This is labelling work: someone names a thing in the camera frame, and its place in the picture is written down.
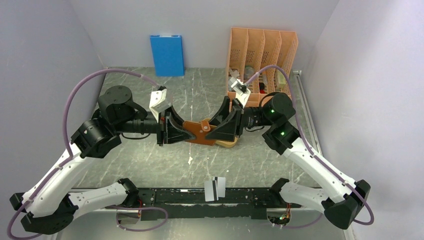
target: black stripe on card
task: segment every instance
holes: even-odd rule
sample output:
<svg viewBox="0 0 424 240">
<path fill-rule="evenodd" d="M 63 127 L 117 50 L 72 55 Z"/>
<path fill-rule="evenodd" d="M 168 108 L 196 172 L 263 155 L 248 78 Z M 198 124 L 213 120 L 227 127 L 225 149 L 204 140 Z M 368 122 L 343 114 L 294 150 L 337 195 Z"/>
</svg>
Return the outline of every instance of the black stripe on card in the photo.
<svg viewBox="0 0 424 240">
<path fill-rule="evenodd" d="M 218 196 L 217 196 L 217 182 L 216 181 L 212 181 L 212 189 L 213 189 L 213 199 L 215 201 L 218 201 Z"/>
</svg>

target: gray wall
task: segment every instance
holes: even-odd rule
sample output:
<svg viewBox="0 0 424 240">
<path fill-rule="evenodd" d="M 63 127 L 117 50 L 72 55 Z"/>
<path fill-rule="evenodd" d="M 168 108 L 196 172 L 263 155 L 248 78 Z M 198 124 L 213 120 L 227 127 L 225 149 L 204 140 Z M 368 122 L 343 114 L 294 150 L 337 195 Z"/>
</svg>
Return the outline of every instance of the gray wall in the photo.
<svg viewBox="0 0 424 240">
<path fill-rule="evenodd" d="M 424 239 L 423 22 L 422 1 L 340 0 L 302 76 L 324 155 L 371 184 L 358 240 Z"/>
<path fill-rule="evenodd" d="M 61 120 L 69 93 L 102 68 L 67 1 L 0 1 L 0 239 L 13 214 L 9 197 L 34 186 L 65 149 Z M 93 80 L 77 94 L 69 134 L 90 116 L 101 83 Z M 15 234 L 28 236 L 19 221 Z"/>
<path fill-rule="evenodd" d="M 106 66 L 153 67 L 149 35 L 181 34 L 185 66 L 224 68 L 230 27 L 295 31 L 295 69 L 339 0 L 71 0 Z"/>
</svg>

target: marble tabletop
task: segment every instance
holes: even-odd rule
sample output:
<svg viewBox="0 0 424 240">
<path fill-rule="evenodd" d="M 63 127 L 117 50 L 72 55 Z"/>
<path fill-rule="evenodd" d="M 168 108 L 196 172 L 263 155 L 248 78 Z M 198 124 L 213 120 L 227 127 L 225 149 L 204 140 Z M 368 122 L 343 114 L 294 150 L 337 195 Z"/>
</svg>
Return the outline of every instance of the marble tabletop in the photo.
<svg viewBox="0 0 424 240">
<path fill-rule="evenodd" d="M 124 67 L 142 73 L 167 87 L 178 114 L 187 121 L 212 117 L 226 95 L 224 68 L 188 68 L 182 77 L 156 77 L 151 67 Z M 300 123 L 309 142 L 317 141 L 307 124 L 305 105 L 301 102 L 296 78 L 294 100 Z M 100 94 L 115 85 L 132 90 L 133 100 L 149 109 L 153 87 L 140 78 L 122 73 L 107 74 Z M 296 125 L 294 117 L 290 119 Z M 143 140 L 121 138 L 122 144 L 75 185 L 76 188 L 101 188 L 118 179 L 129 178 L 140 188 L 203 188 L 204 181 L 225 177 L 227 187 L 270 187 L 279 178 L 287 178 L 308 187 L 318 184 L 292 161 L 269 149 L 262 134 L 266 131 L 244 132 L 232 148 L 178 142 L 159 146 L 156 136 Z"/>
</svg>

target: robotic arm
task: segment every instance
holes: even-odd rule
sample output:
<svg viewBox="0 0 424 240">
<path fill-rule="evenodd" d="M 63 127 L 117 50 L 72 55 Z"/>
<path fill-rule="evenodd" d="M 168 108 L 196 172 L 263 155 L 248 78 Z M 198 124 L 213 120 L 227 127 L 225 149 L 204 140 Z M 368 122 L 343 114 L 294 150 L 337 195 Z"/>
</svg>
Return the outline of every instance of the robotic arm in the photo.
<svg viewBox="0 0 424 240">
<path fill-rule="evenodd" d="M 160 146 L 181 141 L 202 144 L 201 140 L 234 141 L 236 136 L 242 135 L 244 128 L 259 126 L 270 126 L 262 136 L 271 149 L 294 161 L 322 187 L 305 187 L 280 178 L 270 191 L 282 202 L 317 210 L 324 213 L 336 227 L 347 229 L 364 206 L 348 185 L 354 186 L 365 200 L 370 185 L 364 180 L 355 181 L 348 177 L 318 152 L 314 151 L 314 155 L 311 155 L 307 151 L 299 131 L 288 122 L 295 114 L 295 109 L 286 94 L 271 93 L 271 100 L 263 106 L 245 107 L 249 89 L 238 79 L 231 78 L 230 82 L 236 92 L 231 111 L 230 99 L 226 96 L 219 111 L 208 122 L 211 131 L 201 137 L 183 127 L 185 122 L 174 110 L 165 87 L 161 86 L 151 93 L 150 111 L 133 102 L 129 88 L 109 88 L 99 97 L 99 109 L 92 118 L 85 121 L 72 135 L 70 144 L 73 158 L 66 164 L 61 164 L 69 157 L 65 151 L 44 178 L 53 171 L 55 173 L 38 195 L 25 206 L 26 215 L 21 220 L 24 229 L 27 232 L 49 235 L 63 230 L 74 219 L 97 209 L 112 205 L 135 207 L 138 204 L 138 189 L 128 178 L 120 179 L 107 187 L 68 193 L 92 165 L 121 144 L 122 133 L 156 134 L 156 141 Z M 345 182 L 340 182 L 327 168 L 313 159 L 315 156 L 319 156 L 333 171 L 343 175 Z M 29 191 L 15 193 L 10 198 L 16 211 L 30 199 L 43 179 Z"/>
</svg>

